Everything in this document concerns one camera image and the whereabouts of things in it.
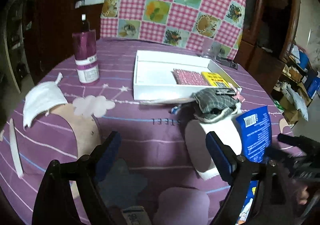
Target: small blue object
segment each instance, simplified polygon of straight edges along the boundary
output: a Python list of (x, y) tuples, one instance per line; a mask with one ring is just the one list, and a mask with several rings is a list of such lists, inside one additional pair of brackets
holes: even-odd
[(308, 65), (309, 58), (307, 55), (305, 55), (303, 52), (299, 51), (299, 57), (300, 57), (300, 63), (298, 65), (302, 68), (305, 69), (306, 66)]
[(313, 96), (319, 90), (319, 88), (320, 88), (320, 78), (314, 77), (307, 90), (309, 98), (313, 98)]
[(173, 114), (173, 115), (178, 114), (180, 108), (181, 108), (181, 105), (173, 107), (173, 108), (171, 109), (171, 114)]
[(120, 145), (121, 136), (120, 133), (117, 132), (108, 148), (103, 152), (102, 157), (96, 163), (96, 175), (94, 177), (96, 182), (101, 182), (106, 177), (106, 174), (110, 171), (116, 155), (118, 154)]

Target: white cloud shape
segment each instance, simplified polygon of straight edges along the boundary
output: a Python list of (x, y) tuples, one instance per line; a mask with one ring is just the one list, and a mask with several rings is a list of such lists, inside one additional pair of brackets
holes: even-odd
[(75, 107), (74, 114), (76, 116), (90, 117), (94, 115), (97, 118), (104, 116), (108, 109), (112, 109), (116, 104), (107, 100), (105, 96), (89, 95), (85, 98), (79, 97), (72, 102)]

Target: white stick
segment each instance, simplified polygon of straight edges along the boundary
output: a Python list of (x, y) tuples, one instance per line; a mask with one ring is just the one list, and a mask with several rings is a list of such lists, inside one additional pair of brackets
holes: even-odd
[(14, 123), (12, 118), (9, 121), (9, 137), (10, 137), (10, 149), (11, 149), (11, 155), (12, 155), (14, 167), (16, 169), (18, 177), (21, 179), (23, 177), (23, 169), (22, 169), (22, 164), (19, 156), (16, 132), (14, 130)]

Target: star pattern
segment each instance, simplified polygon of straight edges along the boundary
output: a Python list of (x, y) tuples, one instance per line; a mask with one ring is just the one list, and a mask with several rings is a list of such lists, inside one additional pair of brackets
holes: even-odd
[(122, 86), (121, 88), (120, 88), (120, 90), (123, 92), (123, 91), (128, 91), (128, 88), (129, 87), (124, 87), (124, 86)]

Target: blue gripper pad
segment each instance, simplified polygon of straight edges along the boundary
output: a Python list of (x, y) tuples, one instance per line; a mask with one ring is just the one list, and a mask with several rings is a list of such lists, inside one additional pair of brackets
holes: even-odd
[(108, 148), (104, 151), (99, 161), (96, 163), (96, 182), (101, 182), (105, 179), (107, 173), (110, 171), (118, 154), (121, 145), (120, 133), (116, 133)]
[(218, 142), (215, 140), (214, 136), (212, 135), (212, 132), (209, 132), (206, 135), (205, 144), (207, 146), (207, 150), (209, 151), (209, 154), (210, 154), (215, 166), (217, 167), (217, 169), (220, 173), (222, 180), (228, 182), (229, 185), (232, 185), (234, 179), (231, 176), (231, 174), (235, 168), (232, 166), (232, 164), (228, 161), (228, 159), (224, 155), (223, 151), (221, 150), (220, 146), (218, 145)]

